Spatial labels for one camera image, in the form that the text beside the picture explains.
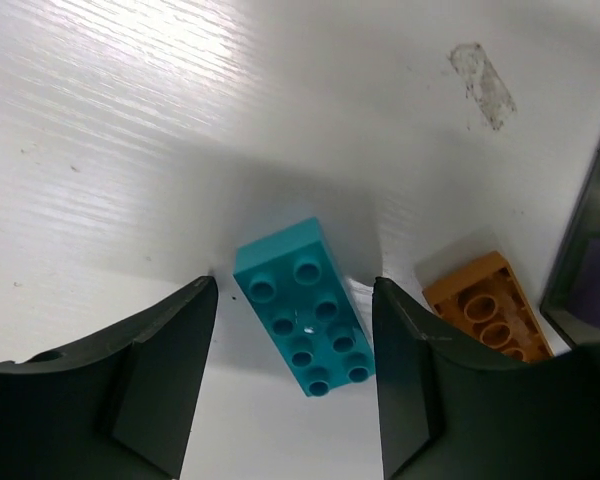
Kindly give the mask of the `teal long lego brick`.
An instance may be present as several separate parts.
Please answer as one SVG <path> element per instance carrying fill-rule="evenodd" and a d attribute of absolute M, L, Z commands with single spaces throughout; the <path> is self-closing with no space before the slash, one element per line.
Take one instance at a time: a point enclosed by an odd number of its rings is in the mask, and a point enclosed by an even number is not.
<path fill-rule="evenodd" d="M 375 375 L 373 349 L 317 218 L 238 248 L 233 277 L 306 396 Z"/>

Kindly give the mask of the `orange lego brick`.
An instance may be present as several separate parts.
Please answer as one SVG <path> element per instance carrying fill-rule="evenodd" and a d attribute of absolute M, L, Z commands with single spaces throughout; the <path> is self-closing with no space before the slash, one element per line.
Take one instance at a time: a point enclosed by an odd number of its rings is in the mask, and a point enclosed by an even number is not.
<path fill-rule="evenodd" d="M 440 318 L 495 351 L 525 363 L 553 357 L 511 265 L 497 251 L 437 279 L 423 295 Z"/>

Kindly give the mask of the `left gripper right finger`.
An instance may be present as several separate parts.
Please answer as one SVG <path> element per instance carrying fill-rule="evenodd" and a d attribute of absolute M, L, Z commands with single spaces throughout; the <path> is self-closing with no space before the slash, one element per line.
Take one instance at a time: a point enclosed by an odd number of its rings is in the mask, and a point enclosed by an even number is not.
<path fill-rule="evenodd" d="M 527 364 L 373 287 L 388 479 L 600 479 L 600 343 Z"/>

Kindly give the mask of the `dark smoky plastic container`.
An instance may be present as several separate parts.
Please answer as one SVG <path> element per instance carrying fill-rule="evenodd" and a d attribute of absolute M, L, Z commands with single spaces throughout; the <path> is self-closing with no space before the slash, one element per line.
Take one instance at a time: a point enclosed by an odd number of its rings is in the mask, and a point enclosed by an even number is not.
<path fill-rule="evenodd" d="M 600 342 L 600 327 L 582 317 L 583 273 L 592 240 L 600 239 L 600 141 L 549 276 L 540 311 L 569 347 Z"/>

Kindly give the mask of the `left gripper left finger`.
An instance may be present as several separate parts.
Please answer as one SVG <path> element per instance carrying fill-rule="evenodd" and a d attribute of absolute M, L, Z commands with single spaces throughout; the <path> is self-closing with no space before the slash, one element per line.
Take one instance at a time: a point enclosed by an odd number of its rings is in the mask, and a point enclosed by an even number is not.
<path fill-rule="evenodd" d="M 202 276 L 77 341 L 0 362 L 0 479 L 176 479 L 216 319 Z"/>

